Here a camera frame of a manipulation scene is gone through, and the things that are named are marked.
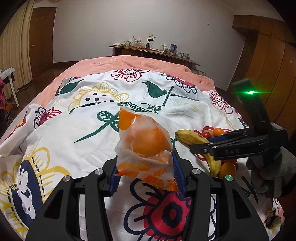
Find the grey gloved hand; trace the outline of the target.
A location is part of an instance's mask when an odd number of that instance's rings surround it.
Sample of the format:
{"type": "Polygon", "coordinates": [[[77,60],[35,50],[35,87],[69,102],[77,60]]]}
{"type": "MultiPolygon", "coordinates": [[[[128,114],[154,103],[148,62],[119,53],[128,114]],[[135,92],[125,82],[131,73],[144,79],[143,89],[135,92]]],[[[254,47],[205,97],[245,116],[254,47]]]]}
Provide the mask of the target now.
{"type": "Polygon", "coordinates": [[[246,167],[251,171],[254,190],[267,198],[283,197],[295,189],[295,156],[284,147],[261,169],[255,166],[253,158],[248,158],[246,167]]]}

